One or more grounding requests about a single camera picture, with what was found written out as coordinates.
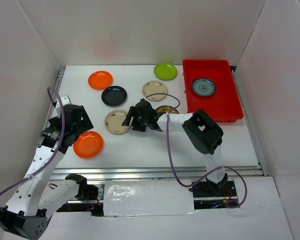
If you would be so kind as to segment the yellow black patterned plate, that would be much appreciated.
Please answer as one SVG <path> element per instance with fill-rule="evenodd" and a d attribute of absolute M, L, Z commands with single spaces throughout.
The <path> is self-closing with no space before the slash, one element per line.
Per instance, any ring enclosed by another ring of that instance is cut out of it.
<path fill-rule="evenodd" d="M 162 105 L 162 106 L 159 106 L 155 109 L 155 112 L 157 115 L 164 115 L 166 113 L 170 113 L 170 114 L 179 114 L 179 111 L 170 106 L 170 105 Z"/>

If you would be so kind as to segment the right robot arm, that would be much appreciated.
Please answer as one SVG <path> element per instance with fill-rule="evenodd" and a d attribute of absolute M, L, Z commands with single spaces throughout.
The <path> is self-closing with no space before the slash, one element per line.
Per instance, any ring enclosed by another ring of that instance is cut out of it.
<path fill-rule="evenodd" d="M 225 184 L 228 181 L 228 174 L 221 156 L 224 132 L 202 109 L 193 113 L 175 114 L 173 111 L 176 109 L 177 107 L 173 107 L 164 112 L 156 112 L 147 100 L 141 99 L 135 106 L 129 108 L 121 125 L 131 126 L 132 130 L 138 132 L 145 132 L 147 128 L 165 132 L 170 168 L 176 181 L 185 188 L 193 188 L 202 180 L 206 180 L 209 193 L 219 196 L 225 190 Z M 171 131 L 186 133 L 193 147 L 206 157 L 207 173 L 191 184 L 182 183 L 177 175 L 170 145 L 169 133 Z"/>

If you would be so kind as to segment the blue white patterned plate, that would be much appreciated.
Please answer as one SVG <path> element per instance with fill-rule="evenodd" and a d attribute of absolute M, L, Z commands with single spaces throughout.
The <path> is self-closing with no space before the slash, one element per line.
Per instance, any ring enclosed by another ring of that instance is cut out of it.
<path fill-rule="evenodd" d="M 210 97 L 216 91 L 216 85 L 208 78 L 197 78 L 192 82 L 193 92 L 200 97 Z"/>

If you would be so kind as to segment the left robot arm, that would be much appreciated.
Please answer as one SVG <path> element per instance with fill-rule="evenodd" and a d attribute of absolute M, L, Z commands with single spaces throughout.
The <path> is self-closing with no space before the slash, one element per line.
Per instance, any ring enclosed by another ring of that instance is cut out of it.
<path fill-rule="evenodd" d="M 0 207 L 0 227 L 28 240 L 38 240 L 53 214 L 71 199 L 87 201 L 97 197 L 98 187 L 71 173 L 49 189 L 50 177 L 68 148 L 79 136 L 93 128 L 82 105 L 67 104 L 58 116 L 49 120 L 41 132 L 32 163 L 10 200 Z"/>

